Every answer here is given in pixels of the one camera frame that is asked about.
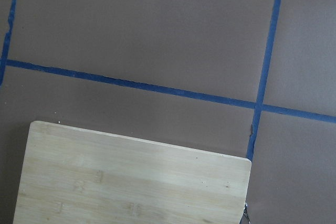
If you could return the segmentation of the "bamboo cutting board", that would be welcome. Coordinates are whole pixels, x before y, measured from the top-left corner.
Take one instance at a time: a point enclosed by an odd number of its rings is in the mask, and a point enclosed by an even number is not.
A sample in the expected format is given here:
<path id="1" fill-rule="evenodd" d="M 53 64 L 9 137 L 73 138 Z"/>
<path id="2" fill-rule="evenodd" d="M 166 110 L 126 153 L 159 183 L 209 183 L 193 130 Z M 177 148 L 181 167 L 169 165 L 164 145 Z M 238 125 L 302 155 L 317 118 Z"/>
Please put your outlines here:
<path id="1" fill-rule="evenodd" d="M 251 161 L 30 124 L 14 223 L 239 223 Z"/>

